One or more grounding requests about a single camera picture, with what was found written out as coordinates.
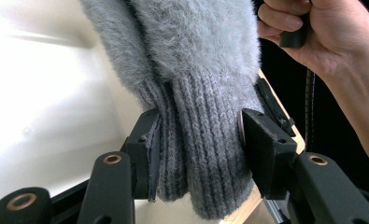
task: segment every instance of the gray fuzzy sweater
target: gray fuzzy sweater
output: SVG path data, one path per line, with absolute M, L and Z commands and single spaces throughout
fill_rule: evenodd
M 260 50 L 253 5 L 249 0 L 129 2 L 136 15 L 133 22 L 139 21 L 141 25 L 137 28 L 143 32 L 117 33 L 120 23 L 106 15 L 99 18 L 99 23 L 106 20 L 107 25 L 99 24 L 98 31 L 103 37 L 103 30 L 108 29 L 104 35 L 108 40 L 122 41 L 117 35 L 124 35 L 130 45 L 134 44 L 131 38 L 136 40 L 135 46 L 126 46 L 127 43 L 121 46 L 128 52 L 111 49 L 112 45 L 106 44 L 107 51 L 115 51 L 110 53 L 110 58 L 130 90 L 142 92 L 142 85 L 150 82 L 157 83 L 152 89 L 169 90 L 163 91 L 164 97 L 146 92 L 139 94 L 143 101 L 149 98 L 162 114 L 168 110 L 177 116 L 177 125 L 173 128 L 179 132 L 175 132 L 175 138 L 183 143 L 174 153 L 165 155 L 160 174 L 178 172 L 163 176 L 160 181 L 163 190 L 159 190 L 159 195 L 173 201 L 188 189 L 193 208 L 200 217 L 224 218 L 246 200 L 253 187 L 236 125 L 236 115 L 242 108 L 263 111 L 254 89 Z M 116 13 L 117 18 L 124 15 Z M 147 56 L 137 58 L 138 52 Z M 117 60 L 125 54 L 136 56 Z M 142 64 L 146 64 L 147 69 L 152 67 L 151 79 L 142 77 L 144 69 L 138 69 Z M 171 105 L 160 106 L 164 102 Z M 169 134 L 162 139 L 166 141 L 171 141 Z

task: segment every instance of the wrist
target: wrist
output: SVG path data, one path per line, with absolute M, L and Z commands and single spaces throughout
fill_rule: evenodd
M 343 54 L 338 64 L 329 71 L 330 74 L 322 76 L 331 91 L 348 89 L 367 94 L 369 91 L 369 45 L 367 48 Z

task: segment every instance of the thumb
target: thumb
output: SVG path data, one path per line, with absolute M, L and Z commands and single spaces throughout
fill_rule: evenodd
M 359 0 L 312 0 L 312 5 L 319 9 L 339 10 L 358 5 Z

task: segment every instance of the black cable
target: black cable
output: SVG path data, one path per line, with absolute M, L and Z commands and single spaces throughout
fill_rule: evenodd
M 315 73 L 306 69 L 305 84 L 305 150 L 312 151 L 314 138 Z

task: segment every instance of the human hand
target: human hand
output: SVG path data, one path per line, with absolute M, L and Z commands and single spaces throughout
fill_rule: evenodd
M 305 45 L 284 49 L 324 81 L 345 67 L 369 64 L 369 13 L 358 0 L 265 0 L 259 9 L 259 36 L 278 44 L 282 31 L 293 32 L 309 12 Z

